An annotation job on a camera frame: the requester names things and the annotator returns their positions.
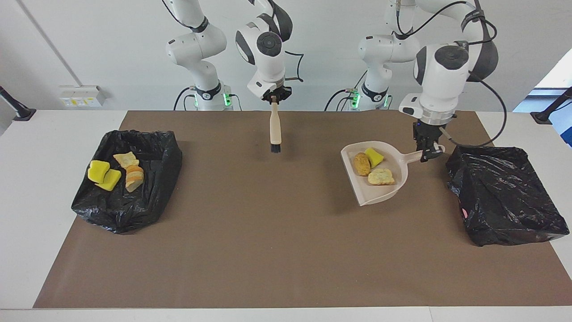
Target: brush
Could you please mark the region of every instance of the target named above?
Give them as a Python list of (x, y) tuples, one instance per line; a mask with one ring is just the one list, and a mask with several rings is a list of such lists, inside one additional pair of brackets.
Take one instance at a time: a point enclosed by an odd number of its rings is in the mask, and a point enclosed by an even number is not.
[(278, 117), (278, 103), (273, 100), (272, 114), (270, 114), (270, 151), (272, 153), (281, 153), (282, 129), (280, 127), (280, 118)]

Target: bread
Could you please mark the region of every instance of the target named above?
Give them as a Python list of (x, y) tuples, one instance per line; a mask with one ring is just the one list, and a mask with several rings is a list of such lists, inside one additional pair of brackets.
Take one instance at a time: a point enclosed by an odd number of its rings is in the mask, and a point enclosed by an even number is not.
[(113, 158), (119, 162), (119, 165), (127, 169), (130, 166), (138, 166), (139, 160), (135, 157), (133, 152), (125, 153), (125, 154), (114, 154)]
[(367, 177), (367, 181), (374, 186), (395, 185), (395, 179), (389, 169), (374, 169)]
[(125, 171), (127, 172), (125, 188), (128, 192), (132, 193), (143, 184), (143, 169), (140, 166), (129, 166)]
[(370, 160), (365, 153), (358, 153), (353, 159), (353, 166), (357, 174), (367, 176), (371, 172)]

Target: white table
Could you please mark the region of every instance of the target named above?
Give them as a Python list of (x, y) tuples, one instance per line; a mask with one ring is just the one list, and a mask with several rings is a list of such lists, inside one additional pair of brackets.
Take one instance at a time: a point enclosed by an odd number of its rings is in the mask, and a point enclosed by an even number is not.
[[(125, 111), (38, 111), (0, 136), (0, 321), (572, 321), (572, 307), (320, 309), (31, 309), (76, 215), (70, 209), (103, 134)], [(502, 114), (478, 113), (489, 135)], [(572, 149), (550, 126), (511, 113), (497, 146), (525, 149), (556, 207), (572, 223)], [(572, 237), (552, 242), (572, 276)]]

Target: black bristles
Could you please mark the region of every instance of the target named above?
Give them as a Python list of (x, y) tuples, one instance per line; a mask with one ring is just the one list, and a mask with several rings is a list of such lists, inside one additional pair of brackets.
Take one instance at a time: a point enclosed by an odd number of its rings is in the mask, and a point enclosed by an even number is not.
[(282, 149), (280, 148), (279, 144), (270, 144), (270, 151), (272, 153), (281, 153)]

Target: yellow sponge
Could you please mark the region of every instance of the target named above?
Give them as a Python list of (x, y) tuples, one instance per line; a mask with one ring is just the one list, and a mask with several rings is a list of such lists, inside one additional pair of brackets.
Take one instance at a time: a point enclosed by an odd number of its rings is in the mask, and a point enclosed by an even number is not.
[(375, 168), (378, 164), (383, 161), (383, 155), (379, 154), (372, 148), (368, 148), (366, 150), (367, 158), (370, 160), (370, 164), (372, 168)]
[(103, 183), (109, 171), (109, 162), (93, 160), (89, 163), (88, 179), (95, 183)]
[(121, 179), (121, 171), (111, 169), (105, 174), (103, 183), (96, 183), (96, 186), (107, 191), (112, 191), (117, 182), (119, 182), (119, 179)]

